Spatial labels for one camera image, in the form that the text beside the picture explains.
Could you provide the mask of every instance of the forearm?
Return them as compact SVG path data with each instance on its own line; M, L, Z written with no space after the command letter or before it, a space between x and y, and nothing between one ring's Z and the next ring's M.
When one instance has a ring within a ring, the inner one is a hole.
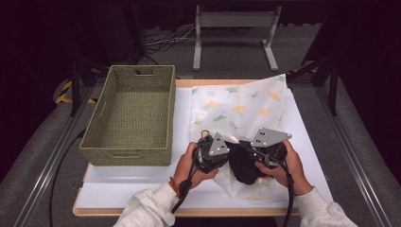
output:
M133 195L114 227L171 226L175 218L172 207L178 202L176 192L168 183L155 192L144 190Z
M335 202L325 201L316 188L303 196L296 196L301 212L301 226L356 226Z

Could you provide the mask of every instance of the person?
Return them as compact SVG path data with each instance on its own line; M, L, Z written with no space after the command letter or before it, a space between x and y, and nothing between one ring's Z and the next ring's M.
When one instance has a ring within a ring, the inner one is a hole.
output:
M307 181L298 153L289 141L283 143L288 151L286 161L294 180L294 200L300 210L301 226L356 226L352 220L346 217L336 202L325 201L318 190ZM189 143L186 153L181 156L175 174L169 183L162 184L154 192L147 189L134 194L114 227L172 226L175 217L171 210L179 201L177 185L188 177L192 164L192 152L195 147L195 143ZM278 183L287 186L287 176L283 168L269 169L259 162L256 162L255 165L261 172L271 175ZM202 181L213 179L217 173L218 169L214 169L208 174L195 170L191 189Z

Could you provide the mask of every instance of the gray carpet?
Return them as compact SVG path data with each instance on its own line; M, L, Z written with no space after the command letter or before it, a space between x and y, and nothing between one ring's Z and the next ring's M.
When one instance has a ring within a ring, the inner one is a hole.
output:
M192 71L194 43L187 41L173 46L166 52L149 54L160 64L175 64L177 76L195 79L262 79L301 67L300 62L310 46L319 26L278 27L272 50L279 66L279 72L271 72L261 47L264 31L252 28L243 35L226 30L211 30L202 38L202 62L199 72ZM312 144L317 152L323 172L331 178L328 181L336 202L347 216L358 226L376 226L369 207L363 198L357 181L341 152L341 145L330 118L310 84L291 83L295 100L305 122ZM101 84L95 88L92 97L98 97ZM91 117L95 104L86 104L78 125L71 133L73 137L84 129ZM401 206L400 185L384 165L369 133L360 121L357 112L340 83L338 95L338 119L353 144L364 170L366 171L377 197L387 211L393 226L401 226L397 212ZM71 111L70 104L59 104L37 129L20 157L0 184L0 225L12 226L23 208L36 179L56 146L65 122ZM53 199L54 226L113 226L116 218L78 218L72 213L77 196L77 184L83 178L88 165L79 153L78 139L69 149L61 166ZM47 188L29 226L49 226ZM283 218L277 218L279 226ZM289 226L299 226L299 217L292 217Z

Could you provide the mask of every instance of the rectangular basket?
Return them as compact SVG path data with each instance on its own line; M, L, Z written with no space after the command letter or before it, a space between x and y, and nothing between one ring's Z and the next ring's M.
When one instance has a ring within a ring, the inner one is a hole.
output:
M169 166L173 65L113 65L79 150L94 166Z

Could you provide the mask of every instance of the table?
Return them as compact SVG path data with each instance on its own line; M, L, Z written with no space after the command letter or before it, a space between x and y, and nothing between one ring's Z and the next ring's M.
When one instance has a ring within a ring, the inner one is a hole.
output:
M207 84L242 84L251 79L178 79L174 114L173 155L170 166L91 166L84 177L73 212L79 217L119 216L132 194L141 189L157 189L174 172L181 154L189 142L191 87ZM288 90L283 123L284 130L292 134L292 145L304 163L305 175L327 201L332 201L330 190L307 135L305 125ZM266 201L233 200L214 181L205 181L190 191L177 210L177 217L261 217L284 216L288 206L288 192L282 187L277 198ZM299 215L296 204L293 215Z

